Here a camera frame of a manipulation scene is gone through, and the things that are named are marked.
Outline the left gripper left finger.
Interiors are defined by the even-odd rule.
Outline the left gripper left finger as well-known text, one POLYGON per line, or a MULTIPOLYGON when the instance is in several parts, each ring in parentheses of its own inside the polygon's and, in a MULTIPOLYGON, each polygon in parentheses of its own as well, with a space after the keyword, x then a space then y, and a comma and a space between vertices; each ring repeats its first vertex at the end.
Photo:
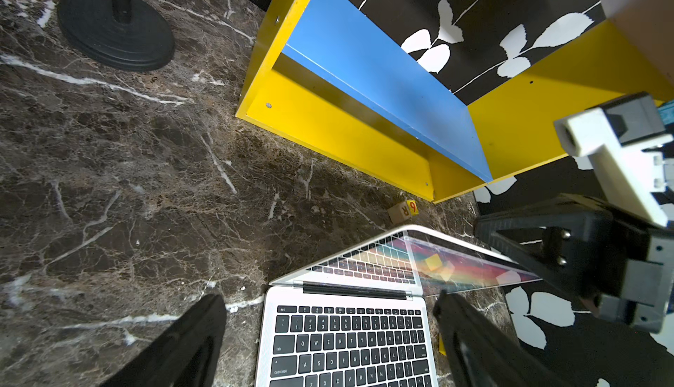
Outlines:
POLYGON ((104 386, 211 386, 226 331, 221 295, 203 296, 104 386))

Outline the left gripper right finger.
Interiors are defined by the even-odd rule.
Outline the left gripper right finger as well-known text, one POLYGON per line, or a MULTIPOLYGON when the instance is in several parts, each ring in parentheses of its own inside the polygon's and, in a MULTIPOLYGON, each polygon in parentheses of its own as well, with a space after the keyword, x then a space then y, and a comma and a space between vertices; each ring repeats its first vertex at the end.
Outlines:
POLYGON ((433 315, 456 386, 567 386, 458 294, 443 291, 433 315))

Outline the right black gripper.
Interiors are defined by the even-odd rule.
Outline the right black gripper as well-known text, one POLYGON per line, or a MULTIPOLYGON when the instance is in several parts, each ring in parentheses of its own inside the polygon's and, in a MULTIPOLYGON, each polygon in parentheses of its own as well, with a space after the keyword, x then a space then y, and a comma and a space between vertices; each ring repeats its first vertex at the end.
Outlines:
POLYGON ((673 232, 592 197, 560 195, 477 218, 474 236, 598 319, 658 334, 673 289, 673 232))

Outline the silver laptop computer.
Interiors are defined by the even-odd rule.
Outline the silver laptop computer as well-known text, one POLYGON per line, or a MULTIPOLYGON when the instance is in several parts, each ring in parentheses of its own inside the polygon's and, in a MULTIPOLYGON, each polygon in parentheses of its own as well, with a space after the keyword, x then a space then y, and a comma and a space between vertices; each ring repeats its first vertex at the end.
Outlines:
POLYGON ((271 283, 256 384, 434 386, 427 298, 534 280, 504 255, 402 225, 271 283))

